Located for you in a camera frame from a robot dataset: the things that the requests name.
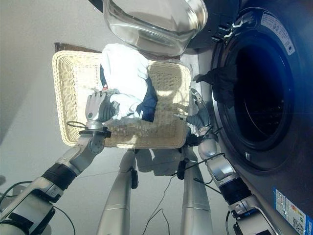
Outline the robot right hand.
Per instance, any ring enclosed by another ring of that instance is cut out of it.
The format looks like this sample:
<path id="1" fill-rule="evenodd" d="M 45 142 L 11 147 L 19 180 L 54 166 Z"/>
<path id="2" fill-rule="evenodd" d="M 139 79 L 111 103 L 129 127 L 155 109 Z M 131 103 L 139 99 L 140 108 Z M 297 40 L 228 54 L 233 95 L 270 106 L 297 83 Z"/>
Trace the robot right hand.
<path id="1" fill-rule="evenodd" d="M 196 89 L 192 88 L 191 92 L 192 97 L 195 99 L 195 104 L 198 107 L 198 112 L 195 115 L 187 116 L 186 121 L 189 124 L 196 126 L 198 129 L 207 127 L 210 125 L 210 117 L 206 104 Z"/>

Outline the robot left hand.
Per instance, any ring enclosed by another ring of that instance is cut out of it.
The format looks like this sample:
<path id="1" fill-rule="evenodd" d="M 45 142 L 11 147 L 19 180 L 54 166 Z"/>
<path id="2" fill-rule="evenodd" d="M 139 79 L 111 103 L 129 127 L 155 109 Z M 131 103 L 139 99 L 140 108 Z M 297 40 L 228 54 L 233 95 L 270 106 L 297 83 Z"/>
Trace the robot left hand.
<path id="1" fill-rule="evenodd" d="M 88 96 L 86 104 L 87 121 L 106 122 L 119 112 L 119 103 L 111 101 L 111 96 L 117 94 L 116 89 L 95 92 Z"/>

